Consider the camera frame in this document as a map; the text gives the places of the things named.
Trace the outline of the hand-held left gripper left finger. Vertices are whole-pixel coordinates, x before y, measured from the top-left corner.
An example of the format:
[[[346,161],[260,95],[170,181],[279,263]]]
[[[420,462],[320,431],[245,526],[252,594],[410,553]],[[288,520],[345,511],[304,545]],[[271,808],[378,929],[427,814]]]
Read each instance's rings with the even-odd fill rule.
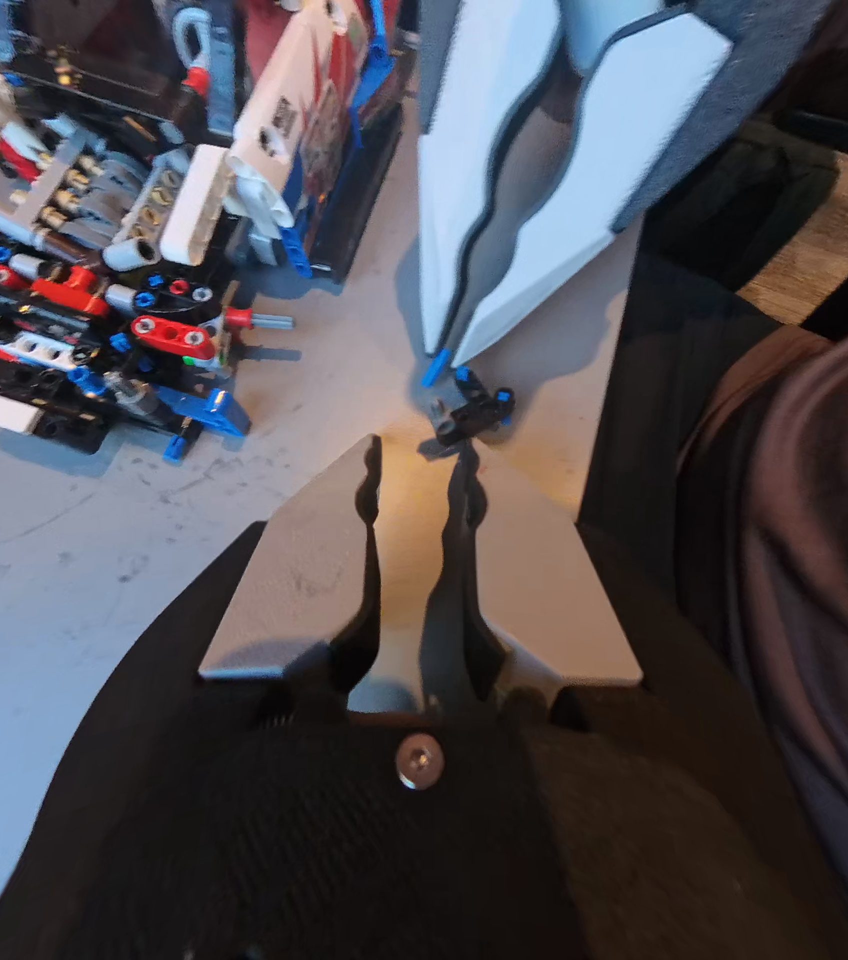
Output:
[[[206,681],[353,690],[380,648],[382,440],[357,441],[265,523],[199,665]]]

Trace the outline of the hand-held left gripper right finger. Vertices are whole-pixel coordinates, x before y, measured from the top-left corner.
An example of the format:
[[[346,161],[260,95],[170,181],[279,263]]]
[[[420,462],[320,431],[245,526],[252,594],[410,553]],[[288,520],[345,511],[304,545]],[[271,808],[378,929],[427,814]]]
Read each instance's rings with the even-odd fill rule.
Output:
[[[570,512],[482,442],[454,459],[431,592],[431,695],[558,698],[632,690],[644,672]]]

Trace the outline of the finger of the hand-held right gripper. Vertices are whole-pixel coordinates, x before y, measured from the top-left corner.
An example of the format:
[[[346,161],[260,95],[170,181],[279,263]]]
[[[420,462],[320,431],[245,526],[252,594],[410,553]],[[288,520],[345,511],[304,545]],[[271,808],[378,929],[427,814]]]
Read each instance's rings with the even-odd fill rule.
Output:
[[[455,367],[500,341],[610,246],[626,203],[731,51],[728,36],[689,10],[649,14],[603,43],[578,96],[560,179],[518,229],[505,274],[455,349]]]
[[[509,143],[562,41],[556,1],[419,5],[419,289],[423,349],[454,346],[473,251]]]

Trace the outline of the small black toy brick assembly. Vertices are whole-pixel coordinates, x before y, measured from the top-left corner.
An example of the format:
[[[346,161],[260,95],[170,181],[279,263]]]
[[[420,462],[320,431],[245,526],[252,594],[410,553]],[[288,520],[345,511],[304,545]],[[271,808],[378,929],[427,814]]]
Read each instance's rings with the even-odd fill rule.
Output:
[[[450,404],[441,396],[430,401],[430,423],[441,450],[510,424],[516,406],[513,389],[489,390],[471,366],[456,367],[452,380],[457,402]]]

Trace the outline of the light grey desk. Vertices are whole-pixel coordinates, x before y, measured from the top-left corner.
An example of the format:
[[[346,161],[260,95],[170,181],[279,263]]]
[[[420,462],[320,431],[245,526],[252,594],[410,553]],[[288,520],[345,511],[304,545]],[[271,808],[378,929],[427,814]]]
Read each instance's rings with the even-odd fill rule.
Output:
[[[378,544],[382,651],[352,704],[412,697],[463,714],[443,567],[455,459],[420,387],[418,117],[406,127],[343,289],[298,293],[267,271],[256,306],[295,330],[247,335],[236,394],[253,429],[202,437],[163,462],[148,431],[116,431],[94,457],[0,432],[0,892],[71,737],[120,659],[251,522],[360,438],[382,438]]]

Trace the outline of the wooden beam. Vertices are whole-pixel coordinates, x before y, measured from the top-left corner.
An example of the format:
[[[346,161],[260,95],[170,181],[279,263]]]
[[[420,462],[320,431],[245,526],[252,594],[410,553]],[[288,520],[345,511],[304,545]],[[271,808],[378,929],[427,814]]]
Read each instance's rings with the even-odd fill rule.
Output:
[[[828,198],[738,292],[784,324],[801,324],[848,279],[848,154],[835,159],[838,178]]]

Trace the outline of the person's torso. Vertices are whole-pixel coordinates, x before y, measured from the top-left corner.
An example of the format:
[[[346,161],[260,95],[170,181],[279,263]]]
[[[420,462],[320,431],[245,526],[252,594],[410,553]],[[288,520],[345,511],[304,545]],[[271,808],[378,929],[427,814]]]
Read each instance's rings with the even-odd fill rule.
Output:
[[[781,325],[678,457],[674,577],[750,694],[848,905],[848,337]]]

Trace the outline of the toy brick race car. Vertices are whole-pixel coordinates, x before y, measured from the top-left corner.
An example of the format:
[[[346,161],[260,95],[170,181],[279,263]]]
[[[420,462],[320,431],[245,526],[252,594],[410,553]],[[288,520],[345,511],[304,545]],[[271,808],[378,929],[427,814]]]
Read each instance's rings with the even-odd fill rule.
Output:
[[[417,2],[0,1],[0,430],[178,463],[243,438],[248,260],[343,282],[403,128]]]

